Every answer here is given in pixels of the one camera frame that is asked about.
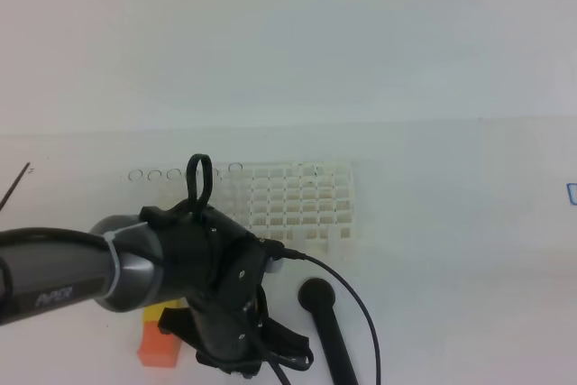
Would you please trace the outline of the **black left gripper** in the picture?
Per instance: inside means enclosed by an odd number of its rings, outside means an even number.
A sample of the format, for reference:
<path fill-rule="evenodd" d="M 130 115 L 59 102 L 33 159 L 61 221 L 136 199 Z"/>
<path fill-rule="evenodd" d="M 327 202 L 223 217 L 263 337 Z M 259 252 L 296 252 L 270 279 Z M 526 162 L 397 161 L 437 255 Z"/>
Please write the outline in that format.
<path fill-rule="evenodd" d="M 269 316 L 261 283 L 270 255 L 254 234 L 211 206 L 199 214 L 147 206 L 139 218 L 162 248 L 158 297 L 187 301 L 163 310 L 163 333 L 193 347 L 199 363 L 246 379 L 265 362 L 310 368 L 308 338 Z"/>

